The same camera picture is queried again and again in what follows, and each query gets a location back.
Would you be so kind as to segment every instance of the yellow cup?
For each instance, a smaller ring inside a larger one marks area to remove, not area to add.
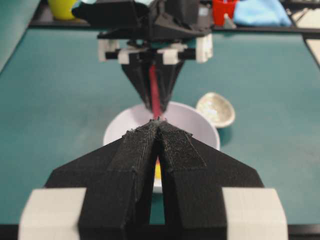
[[[71,20],[75,18],[71,13],[71,9],[76,1],[77,0],[48,0],[48,3],[56,19]]]

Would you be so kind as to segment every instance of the white block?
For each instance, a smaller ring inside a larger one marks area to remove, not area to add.
[[[178,52],[178,49],[170,47],[157,50],[158,54],[162,54],[162,62],[164,65],[176,65],[179,63]]]
[[[129,52],[126,49],[121,49],[118,53],[118,63],[119,64],[129,64],[130,59],[129,59]]]
[[[182,44],[182,43],[179,43],[179,42],[176,42],[176,43],[172,43],[170,45],[170,48],[172,49],[178,49],[179,53],[183,52],[185,49],[188,48],[188,45],[186,44]]]
[[[106,52],[114,52],[119,48],[118,40],[98,39],[98,58],[100,62],[107,61]]]
[[[228,240],[288,240],[285,211],[273,188],[223,187]]]
[[[197,63],[202,64],[208,61],[209,58],[212,58],[213,50],[213,37],[211,33],[196,38],[195,59]]]
[[[301,18],[306,12],[308,12],[308,8],[304,8],[300,11],[295,12],[294,14],[291,15],[292,20],[294,20],[295,22]]]
[[[307,39],[306,43],[311,49],[316,61],[320,65],[320,39]]]
[[[19,224],[18,240],[79,240],[78,220],[86,188],[32,191]]]
[[[320,8],[309,9],[296,23],[299,28],[320,28]]]

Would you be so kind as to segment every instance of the white bowl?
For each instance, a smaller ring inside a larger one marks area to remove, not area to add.
[[[163,114],[168,123],[193,134],[193,137],[210,147],[220,150],[220,138],[217,129],[193,107],[171,101]],[[128,130],[136,129],[149,122],[153,114],[144,104],[135,105],[119,113],[107,127],[103,145],[120,139]],[[153,192],[161,193],[161,180],[154,179]]]

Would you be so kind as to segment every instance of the black frame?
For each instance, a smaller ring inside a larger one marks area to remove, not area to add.
[[[17,240],[19,226],[17,224],[0,225],[1,240]],[[320,224],[289,224],[289,240],[320,240]],[[165,225],[146,225],[130,234],[129,239],[171,240],[175,239]]]

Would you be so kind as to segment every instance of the red cup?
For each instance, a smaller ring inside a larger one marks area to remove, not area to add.
[[[234,17],[235,7],[238,0],[212,0],[213,3],[213,20],[214,24],[223,26],[225,23],[225,14],[228,14],[229,18]]]

